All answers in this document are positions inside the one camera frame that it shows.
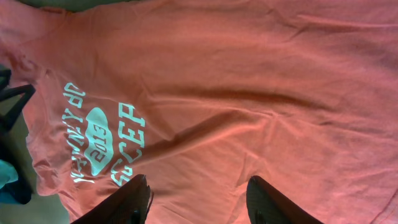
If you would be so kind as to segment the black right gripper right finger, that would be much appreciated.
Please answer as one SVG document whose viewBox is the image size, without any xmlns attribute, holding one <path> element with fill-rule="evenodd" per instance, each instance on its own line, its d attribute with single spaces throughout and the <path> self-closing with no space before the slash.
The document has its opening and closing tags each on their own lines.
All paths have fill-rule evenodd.
<svg viewBox="0 0 398 224">
<path fill-rule="evenodd" d="M 246 206 L 251 224 L 322 224 L 258 175 L 249 179 Z"/>
</svg>

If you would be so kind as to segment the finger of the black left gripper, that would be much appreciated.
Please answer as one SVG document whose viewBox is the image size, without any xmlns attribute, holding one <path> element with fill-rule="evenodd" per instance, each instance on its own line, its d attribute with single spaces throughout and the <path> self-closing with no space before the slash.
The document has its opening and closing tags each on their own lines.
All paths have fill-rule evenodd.
<svg viewBox="0 0 398 224">
<path fill-rule="evenodd" d="M 12 72 L 11 70 L 1 70 L 0 71 L 0 90 L 5 89 L 9 85 L 10 78 L 11 78 Z"/>
<path fill-rule="evenodd" d="M 12 108 L 4 115 L 1 115 L 1 132 L 7 133 L 12 129 L 22 109 L 35 93 L 35 88 L 32 85 L 24 85 L 15 88 L 8 88 L 1 90 L 1 101 L 8 100 L 15 96 L 21 97 L 15 102 Z"/>
</svg>

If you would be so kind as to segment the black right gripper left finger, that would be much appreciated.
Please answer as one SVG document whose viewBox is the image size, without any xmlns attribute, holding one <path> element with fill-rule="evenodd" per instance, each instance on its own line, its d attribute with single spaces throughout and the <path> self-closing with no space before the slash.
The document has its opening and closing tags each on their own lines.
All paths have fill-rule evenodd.
<svg viewBox="0 0 398 224">
<path fill-rule="evenodd" d="M 145 224 L 153 193 L 139 174 L 72 224 Z"/>
</svg>

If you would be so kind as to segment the orange soccer print t-shirt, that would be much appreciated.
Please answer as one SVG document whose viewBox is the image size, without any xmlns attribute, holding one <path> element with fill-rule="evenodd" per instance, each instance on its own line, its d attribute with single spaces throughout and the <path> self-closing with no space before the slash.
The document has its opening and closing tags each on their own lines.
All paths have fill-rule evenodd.
<svg viewBox="0 0 398 224">
<path fill-rule="evenodd" d="M 71 220 L 144 174 L 149 223 L 247 223 L 253 175 L 324 223 L 397 222 L 396 1 L 2 1 L 1 63 Z"/>
</svg>

